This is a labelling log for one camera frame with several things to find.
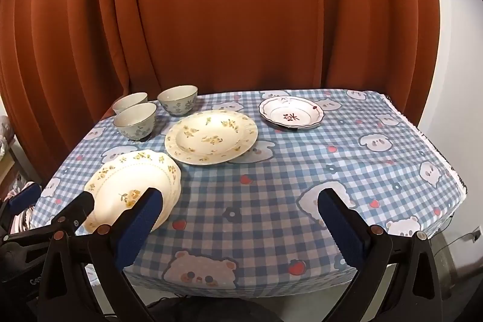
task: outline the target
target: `yellow flower plate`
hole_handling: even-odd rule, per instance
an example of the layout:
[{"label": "yellow flower plate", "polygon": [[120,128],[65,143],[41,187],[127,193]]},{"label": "yellow flower plate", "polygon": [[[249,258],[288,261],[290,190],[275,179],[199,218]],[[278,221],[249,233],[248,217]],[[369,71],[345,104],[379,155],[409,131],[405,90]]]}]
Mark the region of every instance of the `yellow flower plate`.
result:
[{"label": "yellow flower plate", "polygon": [[164,145],[170,156],[182,163],[208,165],[242,155],[257,137],[257,125],[247,115],[212,110],[177,122],[166,134]]},{"label": "yellow flower plate", "polygon": [[112,225],[141,195],[154,187],[163,194],[163,210],[154,231],[170,215],[181,194],[181,171],[165,153],[134,151],[105,163],[86,183],[84,190],[94,196],[94,210],[84,222],[92,233],[102,224]]}]

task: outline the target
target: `bolt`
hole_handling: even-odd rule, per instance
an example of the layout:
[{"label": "bolt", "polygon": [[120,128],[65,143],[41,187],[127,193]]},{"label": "bolt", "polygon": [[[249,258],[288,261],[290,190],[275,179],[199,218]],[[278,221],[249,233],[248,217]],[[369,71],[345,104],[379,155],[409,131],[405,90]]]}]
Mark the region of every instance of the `bolt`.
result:
[{"label": "bolt", "polygon": [[61,240],[64,237],[64,232],[63,231],[57,231],[54,233],[54,239],[55,240]]},{"label": "bolt", "polygon": [[372,225],[370,231],[375,235],[382,235],[384,233],[383,228],[379,225]]},{"label": "bolt", "polygon": [[419,240],[426,240],[427,239],[427,235],[423,231],[416,232],[416,236],[419,238]]},{"label": "bolt", "polygon": [[108,234],[110,231],[110,225],[107,225],[107,224],[103,224],[101,225],[98,229],[97,229],[97,233],[99,235],[105,235],[105,234]]}]

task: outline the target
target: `brown curtain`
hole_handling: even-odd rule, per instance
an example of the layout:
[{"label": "brown curtain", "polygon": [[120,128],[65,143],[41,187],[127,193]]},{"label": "brown curtain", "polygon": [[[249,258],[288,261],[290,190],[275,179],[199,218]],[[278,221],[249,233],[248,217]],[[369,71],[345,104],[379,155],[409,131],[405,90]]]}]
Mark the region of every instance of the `brown curtain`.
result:
[{"label": "brown curtain", "polygon": [[44,180],[130,91],[350,88],[417,123],[438,0],[0,0],[0,94]]}]

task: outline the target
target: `cream plate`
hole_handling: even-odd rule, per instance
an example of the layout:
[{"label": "cream plate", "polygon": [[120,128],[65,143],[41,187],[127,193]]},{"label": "cream plate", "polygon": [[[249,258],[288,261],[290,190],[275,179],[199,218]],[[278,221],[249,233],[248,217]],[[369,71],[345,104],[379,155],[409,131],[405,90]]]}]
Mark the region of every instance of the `cream plate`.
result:
[{"label": "cream plate", "polygon": [[260,114],[269,122],[285,127],[311,127],[324,117],[322,108],[313,101],[295,96],[277,96],[258,106]]},{"label": "cream plate", "polygon": [[250,149],[258,129],[247,115],[226,110],[198,112],[177,122],[166,134],[170,156],[182,163],[224,163]]},{"label": "cream plate", "polygon": [[92,233],[99,225],[112,225],[149,188],[163,194],[163,210],[151,231],[171,213],[181,193],[181,171],[165,153],[134,151],[104,164],[87,182],[85,191],[94,196],[94,210],[84,222]]}]

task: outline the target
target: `tablecloth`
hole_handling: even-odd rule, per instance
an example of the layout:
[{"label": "tablecloth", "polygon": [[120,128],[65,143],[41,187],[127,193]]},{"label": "tablecloth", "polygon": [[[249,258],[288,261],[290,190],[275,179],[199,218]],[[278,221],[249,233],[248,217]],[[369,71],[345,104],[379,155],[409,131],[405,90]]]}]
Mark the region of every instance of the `tablecloth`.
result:
[{"label": "tablecloth", "polygon": [[[316,101],[320,127],[278,130],[259,103],[274,95]],[[101,120],[69,154],[35,206],[32,225],[49,222],[93,173],[123,152],[165,151],[179,118],[158,104],[146,142],[125,139]],[[235,110],[252,117],[258,140],[233,162],[179,163],[182,193],[149,235],[126,275],[137,285],[182,295],[272,296],[319,290],[352,279],[316,208],[332,187],[369,224],[392,234],[432,236],[466,195],[450,164],[384,96],[373,91],[248,91],[200,96],[194,111]],[[95,272],[88,270],[96,279]]]}]

